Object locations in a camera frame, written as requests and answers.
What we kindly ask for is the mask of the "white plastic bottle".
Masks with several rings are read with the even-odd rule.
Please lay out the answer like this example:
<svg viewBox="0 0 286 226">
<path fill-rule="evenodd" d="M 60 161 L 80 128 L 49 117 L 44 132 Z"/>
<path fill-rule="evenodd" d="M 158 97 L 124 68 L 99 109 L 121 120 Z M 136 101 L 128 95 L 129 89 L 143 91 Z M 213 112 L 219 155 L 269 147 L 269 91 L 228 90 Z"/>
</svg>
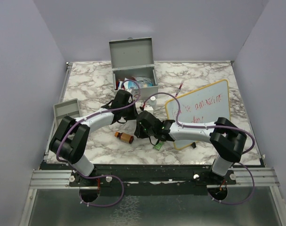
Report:
<svg viewBox="0 0 286 226">
<path fill-rule="evenodd" d="M 156 106 L 157 106 L 157 99 L 155 96 L 152 96 L 150 99 L 149 99 L 149 105 L 155 110 L 156 109 Z"/>
</svg>

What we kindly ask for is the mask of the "brown medicine bottle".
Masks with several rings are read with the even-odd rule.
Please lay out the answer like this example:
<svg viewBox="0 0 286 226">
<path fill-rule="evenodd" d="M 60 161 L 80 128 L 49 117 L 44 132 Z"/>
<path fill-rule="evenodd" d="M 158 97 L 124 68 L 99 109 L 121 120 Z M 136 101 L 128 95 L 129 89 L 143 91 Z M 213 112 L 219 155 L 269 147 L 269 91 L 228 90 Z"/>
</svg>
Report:
<svg viewBox="0 0 286 226">
<path fill-rule="evenodd" d="M 115 137 L 128 144 L 132 144 L 134 140 L 134 136 L 124 132 L 115 132 Z"/>
</svg>

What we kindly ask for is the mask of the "bandage roll blue label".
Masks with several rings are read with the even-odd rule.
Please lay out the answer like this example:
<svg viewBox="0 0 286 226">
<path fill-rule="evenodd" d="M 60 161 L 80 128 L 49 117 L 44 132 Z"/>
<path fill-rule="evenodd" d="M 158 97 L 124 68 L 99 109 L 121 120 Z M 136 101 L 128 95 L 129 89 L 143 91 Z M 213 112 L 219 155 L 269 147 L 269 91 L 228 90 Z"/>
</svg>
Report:
<svg viewBox="0 0 286 226">
<path fill-rule="evenodd" d="M 124 89 L 123 81 L 116 81 L 116 90 Z"/>
</svg>

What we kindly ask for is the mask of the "blue pouch packet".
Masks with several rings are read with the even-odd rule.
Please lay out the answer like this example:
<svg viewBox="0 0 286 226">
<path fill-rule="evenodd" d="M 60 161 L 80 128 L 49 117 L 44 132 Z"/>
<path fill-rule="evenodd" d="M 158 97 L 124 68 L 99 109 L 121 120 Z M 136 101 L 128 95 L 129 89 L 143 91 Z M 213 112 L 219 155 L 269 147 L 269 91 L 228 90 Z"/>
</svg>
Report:
<svg viewBox="0 0 286 226">
<path fill-rule="evenodd" d="M 151 78 L 147 77 L 136 77 L 133 78 L 131 81 L 126 80 L 127 79 L 125 79 L 125 82 L 123 84 L 125 89 L 138 89 L 138 87 L 142 89 L 153 86 Z"/>
</svg>

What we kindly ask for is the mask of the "grey metal first aid box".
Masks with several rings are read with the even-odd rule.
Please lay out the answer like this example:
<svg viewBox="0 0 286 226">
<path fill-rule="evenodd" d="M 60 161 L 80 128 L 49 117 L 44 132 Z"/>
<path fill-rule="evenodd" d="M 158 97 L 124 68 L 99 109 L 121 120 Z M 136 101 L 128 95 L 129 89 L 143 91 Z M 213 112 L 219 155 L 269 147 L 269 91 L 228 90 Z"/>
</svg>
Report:
<svg viewBox="0 0 286 226">
<path fill-rule="evenodd" d="M 140 99 L 158 92 L 159 85 L 153 59 L 152 38 L 130 38 L 109 41 L 113 90 L 117 92 L 118 82 L 139 77 L 151 80 L 152 86 L 141 88 Z"/>
</svg>

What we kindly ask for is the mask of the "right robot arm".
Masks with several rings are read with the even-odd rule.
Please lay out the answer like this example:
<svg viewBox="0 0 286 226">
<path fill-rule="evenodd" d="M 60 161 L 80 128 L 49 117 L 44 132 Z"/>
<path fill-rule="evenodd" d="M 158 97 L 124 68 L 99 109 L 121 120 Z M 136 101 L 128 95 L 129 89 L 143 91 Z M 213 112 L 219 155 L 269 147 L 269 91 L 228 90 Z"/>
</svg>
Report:
<svg viewBox="0 0 286 226">
<path fill-rule="evenodd" d="M 219 117 L 209 123 L 183 123 L 175 120 L 160 121 L 148 111 L 141 112 L 136 118 L 137 138 L 154 137 L 158 141 L 201 141 L 210 143 L 218 152 L 208 178 L 213 184 L 225 180 L 228 169 L 239 163 L 246 143 L 246 134 L 231 121 Z"/>
</svg>

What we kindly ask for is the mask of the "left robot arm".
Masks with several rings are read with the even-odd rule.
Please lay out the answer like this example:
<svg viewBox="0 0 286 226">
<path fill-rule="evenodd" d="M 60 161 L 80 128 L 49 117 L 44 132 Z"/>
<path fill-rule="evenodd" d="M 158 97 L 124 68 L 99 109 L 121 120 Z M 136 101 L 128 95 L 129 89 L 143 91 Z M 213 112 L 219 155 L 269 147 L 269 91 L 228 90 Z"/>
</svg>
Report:
<svg viewBox="0 0 286 226">
<path fill-rule="evenodd" d="M 70 164 L 80 175 L 80 180 L 87 186 L 96 181 L 94 165 L 84 152 L 90 133 L 117 123 L 120 119 L 134 120 L 137 116 L 133 95 L 120 89 L 113 100 L 103 105 L 91 115 L 72 118 L 65 116 L 58 125 L 50 143 L 49 151 L 58 161 Z"/>
</svg>

